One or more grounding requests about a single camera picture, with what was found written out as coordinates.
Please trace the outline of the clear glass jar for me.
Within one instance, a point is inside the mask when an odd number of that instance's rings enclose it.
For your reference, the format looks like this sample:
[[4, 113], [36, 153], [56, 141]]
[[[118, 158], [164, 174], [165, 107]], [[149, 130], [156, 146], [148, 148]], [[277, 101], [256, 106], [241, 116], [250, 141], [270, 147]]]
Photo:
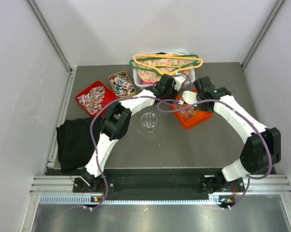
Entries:
[[138, 132], [146, 135], [153, 135], [158, 130], [158, 117], [153, 112], [144, 113], [137, 126]]

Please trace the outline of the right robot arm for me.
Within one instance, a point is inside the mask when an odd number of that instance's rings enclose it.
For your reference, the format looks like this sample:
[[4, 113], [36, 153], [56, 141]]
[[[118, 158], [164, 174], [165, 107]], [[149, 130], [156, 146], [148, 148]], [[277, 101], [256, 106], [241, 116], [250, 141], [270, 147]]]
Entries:
[[254, 119], [227, 88], [215, 88], [208, 76], [197, 79], [194, 85], [197, 90], [196, 109], [219, 114], [244, 143], [239, 159], [217, 171], [213, 177], [200, 180], [203, 189], [208, 193], [228, 191], [235, 180], [245, 176], [252, 178], [261, 171], [265, 171], [263, 177], [267, 177], [273, 165], [281, 160], [280, 131]]

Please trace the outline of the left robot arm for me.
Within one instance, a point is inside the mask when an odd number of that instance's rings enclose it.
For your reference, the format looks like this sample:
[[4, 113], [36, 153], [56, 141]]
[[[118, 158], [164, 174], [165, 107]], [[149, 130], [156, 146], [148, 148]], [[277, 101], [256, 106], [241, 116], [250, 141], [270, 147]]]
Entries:
[[81, 174], [86, 189], [91, 192], [99, 189], [100, 178], [104, 178], [104, 165], [115, 144], [126, 135], [131, 117], [164, 99], [175, 99], [184, 82], [185, 78], [181, 75], [172, 77], [164, 74], [158, 82], [139, 94], [111, 101], [103, 108], [103, 117], [96, 115], [93, 118], [90, 135], [94, 152]]

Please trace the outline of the orange candy tray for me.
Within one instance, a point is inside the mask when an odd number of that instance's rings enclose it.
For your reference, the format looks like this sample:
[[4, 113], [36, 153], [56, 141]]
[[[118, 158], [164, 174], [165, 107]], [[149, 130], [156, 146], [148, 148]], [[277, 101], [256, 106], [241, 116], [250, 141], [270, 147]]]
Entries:
[[197, 111], [194, 110], [193, 107], [186, 108], [188, 104], [180, 104], [180, 105], [171, 105], [170, 110], [177, 110], [181, 109], [181, 111], [174, 112], [174, 116], [181, 124], [181, 126], [188, 130], [212, 117], [212, 113], [204, 112], [204, 111]]

